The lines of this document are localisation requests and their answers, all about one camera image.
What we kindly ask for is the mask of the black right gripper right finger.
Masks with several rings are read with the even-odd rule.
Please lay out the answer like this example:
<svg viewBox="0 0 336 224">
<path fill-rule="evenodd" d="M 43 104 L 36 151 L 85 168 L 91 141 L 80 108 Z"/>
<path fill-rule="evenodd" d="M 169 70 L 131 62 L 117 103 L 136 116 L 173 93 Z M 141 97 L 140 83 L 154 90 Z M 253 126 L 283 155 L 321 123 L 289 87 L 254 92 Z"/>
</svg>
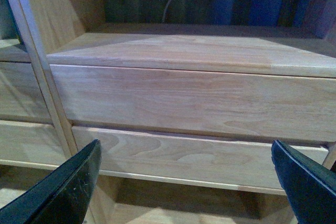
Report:
<svg viewBox="0 0 336 224">
<path fill-rule="evenodd" d="M 298 223 L 335 223 L 335 172 L 280 140 L 271 158 Z"/>
</svg>

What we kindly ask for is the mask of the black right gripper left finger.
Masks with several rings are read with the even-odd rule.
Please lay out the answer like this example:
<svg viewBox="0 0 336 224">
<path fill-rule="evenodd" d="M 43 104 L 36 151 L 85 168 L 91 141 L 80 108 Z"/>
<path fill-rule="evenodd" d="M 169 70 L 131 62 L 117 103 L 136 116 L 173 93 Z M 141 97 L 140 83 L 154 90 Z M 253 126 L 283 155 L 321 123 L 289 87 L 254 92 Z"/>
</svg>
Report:
<svg viewBox="0 0 336 224">
<path fill-rule="evenodd" d="M 93 140 L 1 208 L 1 223 L 83 223 L 100 164 L 101 143 Z"/>
</svg>

